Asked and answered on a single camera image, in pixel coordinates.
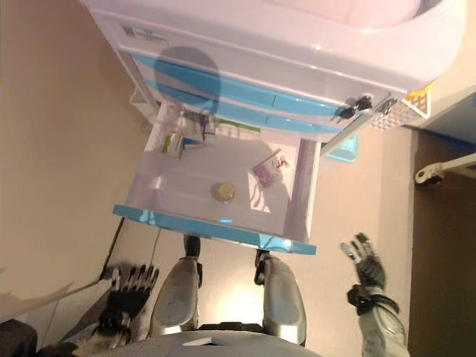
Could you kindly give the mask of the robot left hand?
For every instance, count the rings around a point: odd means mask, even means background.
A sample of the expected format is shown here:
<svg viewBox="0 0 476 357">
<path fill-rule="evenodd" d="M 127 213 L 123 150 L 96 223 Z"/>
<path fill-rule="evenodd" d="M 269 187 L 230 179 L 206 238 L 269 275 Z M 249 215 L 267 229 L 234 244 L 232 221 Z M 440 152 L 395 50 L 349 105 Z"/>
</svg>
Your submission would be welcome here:
<svg viewBox="0 0 476 357">
<path fill-rule="evenodd" d="M 144 308 L 155 287 L 159 269 L 154 265 L 133 266 L 123 275 L 120 268 L 112 269 L 112 287 L 101 312 L 99 328 L 113 332 L 126 330 Z"/>
</svg>

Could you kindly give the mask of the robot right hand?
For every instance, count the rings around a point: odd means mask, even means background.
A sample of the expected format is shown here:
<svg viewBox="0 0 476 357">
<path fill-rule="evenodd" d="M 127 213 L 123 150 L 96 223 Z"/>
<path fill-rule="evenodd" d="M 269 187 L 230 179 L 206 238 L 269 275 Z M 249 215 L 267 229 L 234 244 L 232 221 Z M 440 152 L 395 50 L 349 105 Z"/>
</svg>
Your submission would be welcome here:
<svg viewBox="0 0 476 357">
<path fill-rule="evenodd" d="M 340 244 L 341 250 L 354 263 L 360 284 L 384 289 L 386 274 L 380 256 L 364 233 L 358 233 L 350 242 Z"/>
</svg>

